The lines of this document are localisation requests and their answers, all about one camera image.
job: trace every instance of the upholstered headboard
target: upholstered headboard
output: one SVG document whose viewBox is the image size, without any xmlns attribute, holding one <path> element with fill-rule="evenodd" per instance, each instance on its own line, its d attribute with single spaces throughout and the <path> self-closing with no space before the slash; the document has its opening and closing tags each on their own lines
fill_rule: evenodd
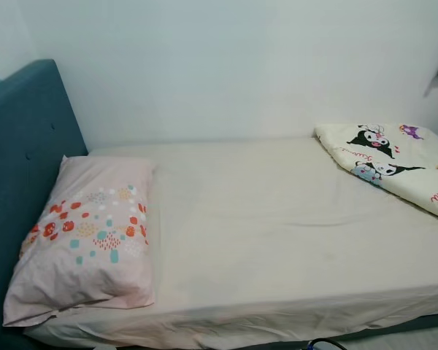
<svg viewBox="0 0 438 350">
<path fill-rule="evenodd" d="M 63 155 L 86 154 L 54 61 L 33 62 L 0 82 L 0 349 L 36 348 L 20 330 L 1 326 L 4 296 Z"/>
</svg>

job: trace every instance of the folded blanket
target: folded blanket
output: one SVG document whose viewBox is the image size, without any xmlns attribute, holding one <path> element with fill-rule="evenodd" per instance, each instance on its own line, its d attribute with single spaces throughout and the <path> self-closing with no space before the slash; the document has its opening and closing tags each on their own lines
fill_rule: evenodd
<svg viewBox="0 0 438 350">
<path fill-rule="evenodd" d="M 345 170 L 438 215 L 438 136 L 429 129 L 326 124 L 315 131 Z"/>
</svg>

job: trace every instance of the white fitted sheet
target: white fitted sheet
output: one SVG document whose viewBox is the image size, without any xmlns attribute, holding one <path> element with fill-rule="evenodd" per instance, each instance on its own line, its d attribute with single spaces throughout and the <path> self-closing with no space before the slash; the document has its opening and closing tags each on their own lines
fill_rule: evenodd
<svg viewBox="0 0 438 350">
<path fill-rule="evenodd" d="M 438 217 L 361 182 L 315 139 L 100 149 L 157 162 L 156 302 L 62 312 L 59 346 L 233 349 L 438 313 Z"/>
</svg>

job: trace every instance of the white wall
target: white wall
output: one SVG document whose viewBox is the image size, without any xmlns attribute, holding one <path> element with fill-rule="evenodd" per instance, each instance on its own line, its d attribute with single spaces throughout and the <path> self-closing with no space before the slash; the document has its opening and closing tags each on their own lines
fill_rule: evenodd
<svg viewBox="0 0 438 350">
<path fill-rule="evenodd" d="M 16 0 L 0 0 L 0 79 L 36 58 Z"/>
<path fill-rule="evenodd" d="M 26 0 L 90 149 L 310 135 L 316 122 L 438 132 L 438 0 Z"/>
</svg>

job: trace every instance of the pink pillowcase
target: pink pillowcase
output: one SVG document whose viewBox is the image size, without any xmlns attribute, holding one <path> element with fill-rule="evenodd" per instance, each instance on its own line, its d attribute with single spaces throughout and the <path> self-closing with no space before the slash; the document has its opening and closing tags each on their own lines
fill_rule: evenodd
<svg viewBox="0 0 438 350">
<path fill-rule="evenodd" d="M 64 157 L 38 223 L 23 242 L 4 326 L 42 323 L 72 307 L 154 302 L 146 234 L 153 166 L 135 157 Z"/>
</svg>

